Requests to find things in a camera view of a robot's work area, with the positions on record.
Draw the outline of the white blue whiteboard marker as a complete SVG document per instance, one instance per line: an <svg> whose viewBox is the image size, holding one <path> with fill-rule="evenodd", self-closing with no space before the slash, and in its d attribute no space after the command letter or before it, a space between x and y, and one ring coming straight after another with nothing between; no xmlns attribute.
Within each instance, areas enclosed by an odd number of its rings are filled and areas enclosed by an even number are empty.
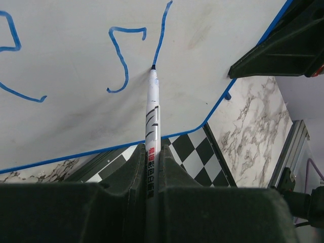
<svg viewBox="0 0 324 243"><path fill-rule="evenodd" d="M158 179L161 150L159 80L156 66L149 73L146 125L146 242L158 242Z"/></svg>

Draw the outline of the blue framed whiteboard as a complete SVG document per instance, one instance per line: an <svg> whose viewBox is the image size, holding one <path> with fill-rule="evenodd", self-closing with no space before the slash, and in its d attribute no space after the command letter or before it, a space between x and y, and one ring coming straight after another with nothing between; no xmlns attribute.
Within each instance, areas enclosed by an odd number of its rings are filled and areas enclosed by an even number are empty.
<svg viewBox="0 0 324 243"><path fill-rule="evenodd" d="M1 172L143 142L152 65L162 137L199 129L291 4L1 1Z"/></svg>

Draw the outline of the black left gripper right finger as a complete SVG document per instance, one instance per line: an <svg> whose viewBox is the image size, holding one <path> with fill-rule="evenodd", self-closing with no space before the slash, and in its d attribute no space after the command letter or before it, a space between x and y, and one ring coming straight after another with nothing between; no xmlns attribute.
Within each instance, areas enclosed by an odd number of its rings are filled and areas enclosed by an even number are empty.
<svg viewBox="0 0 324 243"><path fill-rule="evenodd" d="M204 187L160 153L160 242L297 242L287 203L272 189Z"/></svg>

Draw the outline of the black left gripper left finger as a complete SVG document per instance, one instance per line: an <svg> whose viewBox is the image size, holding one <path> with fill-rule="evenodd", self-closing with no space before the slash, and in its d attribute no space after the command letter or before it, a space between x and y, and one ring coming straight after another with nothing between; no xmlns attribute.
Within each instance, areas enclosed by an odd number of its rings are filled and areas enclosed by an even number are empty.
<svg viewBox="0 0 324 243"><path fill-rule="evenodd" d="M99 183L1 185L1 242L144 242L145 147Z"/></svg>

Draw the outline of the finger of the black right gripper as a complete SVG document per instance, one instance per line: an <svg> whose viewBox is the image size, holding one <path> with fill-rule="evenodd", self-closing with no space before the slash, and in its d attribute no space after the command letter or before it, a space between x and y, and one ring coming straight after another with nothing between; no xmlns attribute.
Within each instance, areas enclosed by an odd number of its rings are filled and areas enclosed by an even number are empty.
<svg viewBox="0 0 324 243"><path fill-rule="evenodd" d="M259 43L236 61L230 78L323 74L323 0L287 1Z"/></svg>

